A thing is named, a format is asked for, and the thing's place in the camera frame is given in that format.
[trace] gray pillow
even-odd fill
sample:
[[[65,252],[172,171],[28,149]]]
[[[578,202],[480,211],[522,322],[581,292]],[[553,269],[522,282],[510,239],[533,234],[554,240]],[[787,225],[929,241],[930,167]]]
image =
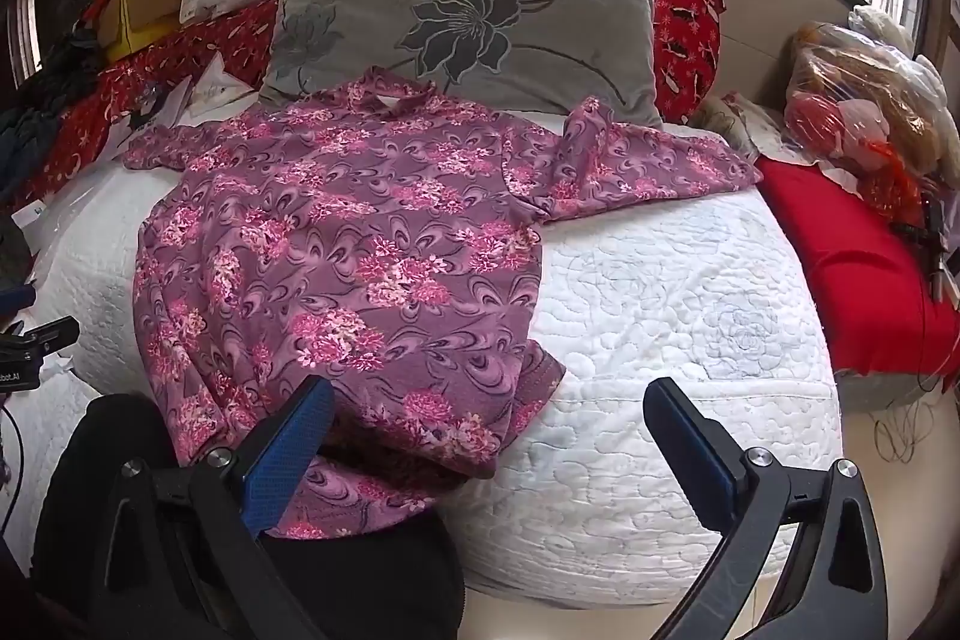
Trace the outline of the gray pillow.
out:
[[[261,97],[381,66],[493,109],[568,113],[596,95],[659,124],[653,0],[280,0]]]

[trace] pink floral shirt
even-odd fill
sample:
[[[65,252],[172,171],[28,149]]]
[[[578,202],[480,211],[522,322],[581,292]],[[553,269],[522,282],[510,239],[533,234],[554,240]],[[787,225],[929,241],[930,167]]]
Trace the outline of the pink floral shirt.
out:
[[[491,477],[539,413],[563,367],[527,338],[536,225],[760,176],[595,98],[559,137],[376,70],[279,112],[157,129],[125,163],[184,171],[140,230],[133,280],[181,463],[235,446],[307,375],[333,382],[333,429],[274,530],[309,538]]]

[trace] black cloth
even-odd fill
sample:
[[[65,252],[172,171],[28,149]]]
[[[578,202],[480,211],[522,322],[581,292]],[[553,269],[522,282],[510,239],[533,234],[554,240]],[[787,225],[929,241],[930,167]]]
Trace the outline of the black cloth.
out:
[[[116,394],[90,403],[47,491],[35,538],[37,593],[85,618],[96,531],[120,466],[142,458],[176,466],[157,406]],[[387,530],[331,540],[260,544],[287,587],[330,640],[455,640],[463,574],[433,510]]]
[[[80,28],[56,42],[43,68],[17,89],[16,104],[0,112],[0,205],[46,161],[62,113],[97,89],[105,63],[96,35]]]

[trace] metal screw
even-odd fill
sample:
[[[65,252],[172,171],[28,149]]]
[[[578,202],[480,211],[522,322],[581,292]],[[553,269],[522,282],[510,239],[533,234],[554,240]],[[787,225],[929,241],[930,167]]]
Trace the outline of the metal screw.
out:
[[[206,455],[206,463],[211,467],[220,469],[227,466],[233,458],[233,452],[229,448],[214,448]]]
[[[856,468],[856,464],[848,458],[841,458],[840,461],[837,461],[837,472],[844,477],[856,477],[859,471],[860,470]]]
[[[768,467],[774,462],[774,455],[766,448],[750,448],[747,459],[755,466]]]
[[[120,467],[120,474],[124,477],[133,477],[143,472],[143,461],[139,458],[131,458],[126,464]]]

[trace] cardboard box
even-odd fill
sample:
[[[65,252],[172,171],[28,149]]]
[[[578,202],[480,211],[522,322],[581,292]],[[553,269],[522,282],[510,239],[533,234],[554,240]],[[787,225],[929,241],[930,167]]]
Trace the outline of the cardboard box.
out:
[[[181,0],[110,0],[97,20],[97,41],[110,63],[179,28]]]

